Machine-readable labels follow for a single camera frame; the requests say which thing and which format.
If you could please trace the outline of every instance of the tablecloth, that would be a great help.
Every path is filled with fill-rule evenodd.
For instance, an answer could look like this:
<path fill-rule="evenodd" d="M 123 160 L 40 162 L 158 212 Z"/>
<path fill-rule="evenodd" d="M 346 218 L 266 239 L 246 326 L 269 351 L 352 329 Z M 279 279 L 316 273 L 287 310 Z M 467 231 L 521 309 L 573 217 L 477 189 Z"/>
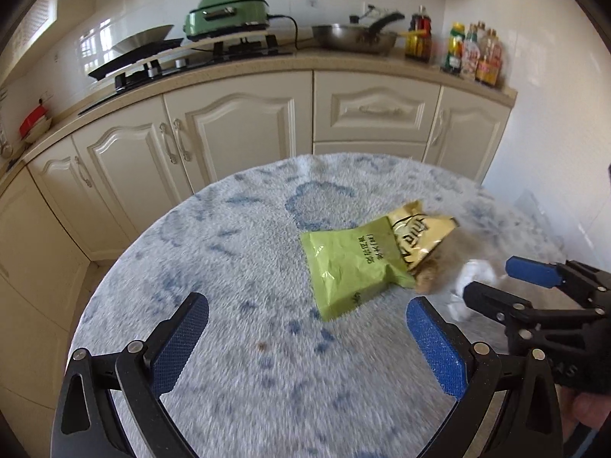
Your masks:
<path fill-rule="evenodd" d="M 152 225 L 118 259 L 87 305 L 72 349 L 116 352 L 146 339 L 190 291 L 210 321 L 171 393 L 161 397 L 201 457 L 416 456 L 453 405 L 406 329 L 413 290 L 320 320 L 299 234 L 367 223 L 420 199 L 460 227 L 436 250 L 430 301 L 446 320 L 456 275 L 471 258 L 499 273 L 506 258 L 560 261 L 532 221 L 480 185 L 413 160 L 301 156 L 209 185 Z M 509 279 L 506 290 L 550 307 L 553 291 Z M 506 349 L 502 326 L 476 315 L 471 341 Z M 120 393 L 117 410 L 149 456 Z"/>

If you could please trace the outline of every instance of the pan handle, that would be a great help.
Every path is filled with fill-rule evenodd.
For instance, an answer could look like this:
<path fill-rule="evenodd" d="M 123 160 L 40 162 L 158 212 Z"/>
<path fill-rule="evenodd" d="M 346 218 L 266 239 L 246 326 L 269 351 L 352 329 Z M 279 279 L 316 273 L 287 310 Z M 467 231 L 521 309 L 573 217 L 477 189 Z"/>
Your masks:
<path fill-rule="evenodd" d="M 381 19 L 375 21 L 373 24 L 371 24 L 367 32 L 369 32 L 370 36 L 375 36 L 384 27 L 388 26 L 389 24 L 392 24 L 392 22 L 402 21 L 404 18 L 405 15 L 403 15 L 401 12 L 393 12 L 392 14 L 388 14 L 387 16 L 384 16 Z"/>

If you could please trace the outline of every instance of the beige countertop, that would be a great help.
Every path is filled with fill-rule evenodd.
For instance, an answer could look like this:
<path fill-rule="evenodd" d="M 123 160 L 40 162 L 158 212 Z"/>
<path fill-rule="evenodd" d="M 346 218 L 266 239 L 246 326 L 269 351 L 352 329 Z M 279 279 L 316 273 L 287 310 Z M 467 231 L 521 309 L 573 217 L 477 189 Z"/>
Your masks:
<path fill-rule="evenodd" d="M 119 108 L 146 100 L 159 94 L 167 93 L 178 88 L 200 84 L 203 82 L 216 81 L 228 77 L 245 76 L 249 74 L 263 74 L 282 71 L 346 71 L 372 74 L 385 74 L 388 76 L 408 77 L 420 81 L 441 84 L 457 90 L 477 94 L 489 100 L 513 107 L 517 92 L 509 88 L 503 91 L 493 90 L 481 84 L 465 81 L 460 77 L 445 74 L 437 66 L 420 64 L 406 60 L 402 56 L 402 50 L 396 48 L 396 54 L 391 56 L 371 56 L 357 53 L 343 53 L 321 50 L 317 48 L 299 51 L 293 55 L 270 56 L 266 58 L 255 58 L 252 60 L 236 61 L 221 65 L 214 65 L 195 69 L 191 72 L 177 74 L 166 79 L 155 81 L 150 85 L 140 87 L 134 91 L 122 94 L 103 105 L 94 108 L 84 115 L 78 116 L 77 111 L 84 108 L 88 103 L 108 94 L 109 88 L 105 88 L 104 94 L 96 92 L 79 102 L 74 113 L 59 121 L 39 139 L 23 155 L 23 162 L 28 163 L 41 154 L 45 149 L 64 137 L 72 134 L 77 129 L 97 120 Z"/>

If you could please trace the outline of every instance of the yellow snack wrapper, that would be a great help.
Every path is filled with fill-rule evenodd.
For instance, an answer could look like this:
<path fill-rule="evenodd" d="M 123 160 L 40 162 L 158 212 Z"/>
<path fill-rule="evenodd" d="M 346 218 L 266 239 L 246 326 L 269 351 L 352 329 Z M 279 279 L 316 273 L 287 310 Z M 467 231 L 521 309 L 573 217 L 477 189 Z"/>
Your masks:
<path fill-rule="evenodd" d="M 458 224 L 448 215 L 427 215 L 420 200 L 406 203 L 387 217 L 408 270 L 414 270 Z"/>

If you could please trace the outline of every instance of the blue and white tablecloth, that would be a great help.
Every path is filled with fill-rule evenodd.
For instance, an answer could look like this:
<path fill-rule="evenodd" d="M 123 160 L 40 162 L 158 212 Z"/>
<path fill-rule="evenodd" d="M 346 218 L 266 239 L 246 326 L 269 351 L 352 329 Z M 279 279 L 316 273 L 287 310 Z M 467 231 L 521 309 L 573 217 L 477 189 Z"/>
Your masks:
<path fill-rule="evenodd" d="M 146 339 L 190 291 L 210 321 L 175 389 L 162 396 L 201 457 L 415 457 L 453 405 L 405 327 L 412 290 L 323 323 L 312 297 L 303 231 L 357 226 L 420 199 L 461 227 L 440 245 L 430 300 L 447 304 L 462 264 L 502 270 L 521 255 L 561 261 L 528 218 L 479 185 L 413 160 L 368 154 L 302 156 L 212 184 L 160 218 L 119 258 L 85 309 L 72 349 L 116 352 Z M 550 307 L 554 292 L 503 288 Z M 506 347 L 479 315 L 459 325 L 471 341 Z M 120 394 L 137 456 L 149 456 Z"/>

